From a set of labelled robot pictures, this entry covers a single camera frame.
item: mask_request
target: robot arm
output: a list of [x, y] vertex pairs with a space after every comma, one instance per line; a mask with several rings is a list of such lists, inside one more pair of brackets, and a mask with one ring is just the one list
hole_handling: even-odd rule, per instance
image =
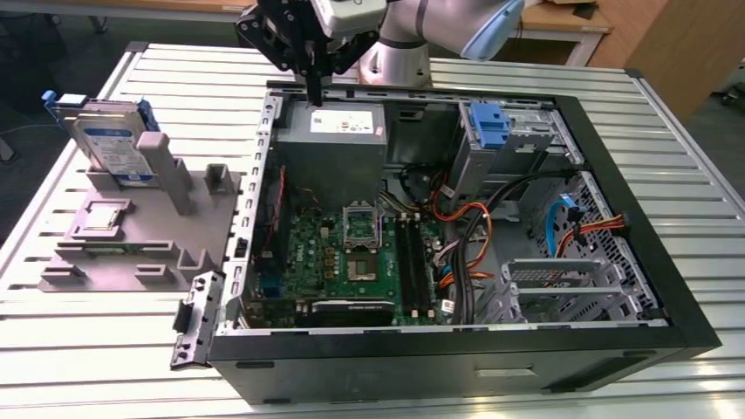
[[277, 68], [292, 70], [320, 106], [332, 73], [344, 73], [370, 49], [364, 82], [398, 86], [426, 83], [428, 42], [464, 58], [490, 59], [522, 6], [524, 0], [257, 0], [234, 28]]

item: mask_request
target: aluminum table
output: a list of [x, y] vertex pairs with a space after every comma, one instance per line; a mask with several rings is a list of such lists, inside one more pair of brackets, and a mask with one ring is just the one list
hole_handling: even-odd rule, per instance
[[[432, 70], [436, 86], [581, 100], [723, 346], [589, 394], [249, 406], [214, 370], [169, 371], [181, 292], [36, 289], [89, 186], [70, 142], [0, 250], [0, 417], [739, 417], [745, 206], [645, 80], [620, 70], [446, 59]], [[100, 97], [145, 96], [188, 166], [238, 167], [253, 158], [268, 79], [290, 76], [252, 50], [148, 45], [124, 54]], [[337, 81], [354, 82], [354, 73]]]

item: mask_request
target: blue cable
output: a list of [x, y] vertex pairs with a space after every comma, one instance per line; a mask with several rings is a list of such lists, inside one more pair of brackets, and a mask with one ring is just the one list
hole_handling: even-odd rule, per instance
[[553, 257], [557, 254], [557, 242], [554, 239], [554, 219], [557, 218], [557, 211], [558, 208], [566, 205], [562, 200], [556, 201], [550, 208], [548, 209], [546, 214], [546, 246], [548, 246], [548, 255]]
[[557, 219], [557, 211], [560, 207], [573, 208], [577, 206], [572, 196], [561, 194], [560, 199], [552, 203], [546, 214], [546, 246], [548, 254], [553, 257], [557, 254], [557, 241], [554, 239], [554, 220]]

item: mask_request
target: ram slot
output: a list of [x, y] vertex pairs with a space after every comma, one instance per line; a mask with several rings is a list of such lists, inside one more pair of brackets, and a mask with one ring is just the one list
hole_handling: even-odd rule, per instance
[[420, 315], [428, 315], [432, 308], [432, 299], [429, 297], [429, 280], [426, 274], [426, 262], [424, 260], [424, 242], [421, 240], [421, 233], [418, 230], [418, 223], [408, 223], [408, 243], [409, 243], [409, 268], [410, 277], [413, 280], [416, 296], [417, 296], [417, 309]]
[[401, 311], [405, 315], [410, 315], [410, 312], [417, 309], [417, 289], [412, 277], [406, 224], [405, 220], [396, 221], [396, 256], [398, 259]]

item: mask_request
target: label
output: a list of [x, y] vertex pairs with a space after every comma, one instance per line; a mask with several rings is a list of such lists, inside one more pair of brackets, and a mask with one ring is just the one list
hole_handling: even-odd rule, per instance
[[372, 134], [370, 111], [330, 111], [318, 109], [310, 114], [310, 133]]
[[134, 148], [136, 139], [128, 129], [85, 128], [88, 144], [105, 170], [122, 185], [142, 185], [152, 179], [152, 170]]
[[450, 187], [446, 186], [446, 185], [442, 185], [442, 186], [440, 187], [440, 192], [442, 192], [448, 198], [452, 198], [453, 195], [456, 194], [456, 192], [454, 192], [454, 191], [450, 189]]
[[442, 306], [440, 307], [440, 310], [442, 311], [442, 313], [453, 314], [453, 312], [456, 311], [456, 303], [453, 301], [450, 301], [449, 299], [444, 299], [442, 300]]
[[606, 32], [608, 28], [600, 26], [582, 26], [582, 32]]

